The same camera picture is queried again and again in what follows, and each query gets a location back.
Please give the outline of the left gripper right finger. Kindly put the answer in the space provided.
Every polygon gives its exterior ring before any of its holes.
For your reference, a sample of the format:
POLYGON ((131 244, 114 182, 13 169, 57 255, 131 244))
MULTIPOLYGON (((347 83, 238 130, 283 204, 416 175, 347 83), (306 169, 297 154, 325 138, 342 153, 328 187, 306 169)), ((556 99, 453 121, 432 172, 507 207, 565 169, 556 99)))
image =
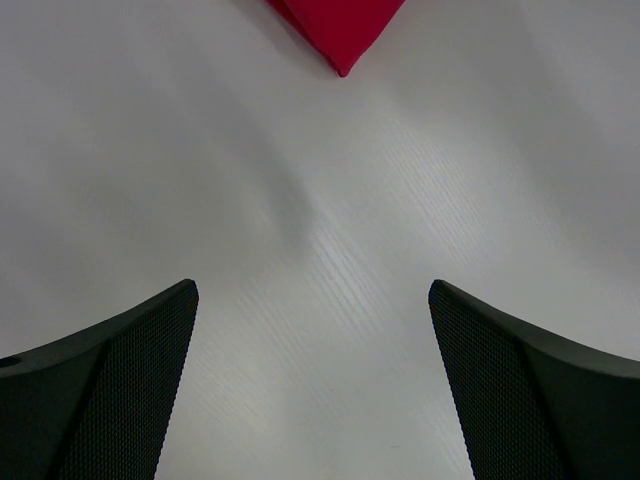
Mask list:
POLYGON ((638 478, 638 362, 443 280, 432 283, 429 308, 475 478, 638 478))

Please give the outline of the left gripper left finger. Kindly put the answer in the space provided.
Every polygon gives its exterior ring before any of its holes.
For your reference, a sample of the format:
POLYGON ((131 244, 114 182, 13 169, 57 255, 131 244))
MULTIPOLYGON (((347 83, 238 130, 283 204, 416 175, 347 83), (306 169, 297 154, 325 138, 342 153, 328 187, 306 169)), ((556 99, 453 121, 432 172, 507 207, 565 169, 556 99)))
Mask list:
POLYGON ((154 478, 197 306, 197 286, 185 279, 122 314, 2 358, 2 478, 154 478))

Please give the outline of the magenta t shirt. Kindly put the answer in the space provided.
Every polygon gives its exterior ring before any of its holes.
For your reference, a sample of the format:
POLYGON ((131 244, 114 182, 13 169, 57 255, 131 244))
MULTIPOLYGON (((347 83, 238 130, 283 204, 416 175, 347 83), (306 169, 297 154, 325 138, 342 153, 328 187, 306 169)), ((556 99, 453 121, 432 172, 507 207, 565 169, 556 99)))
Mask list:
POLYGON ((341 78, 377 40, 403 0, 268 0, 341 78))

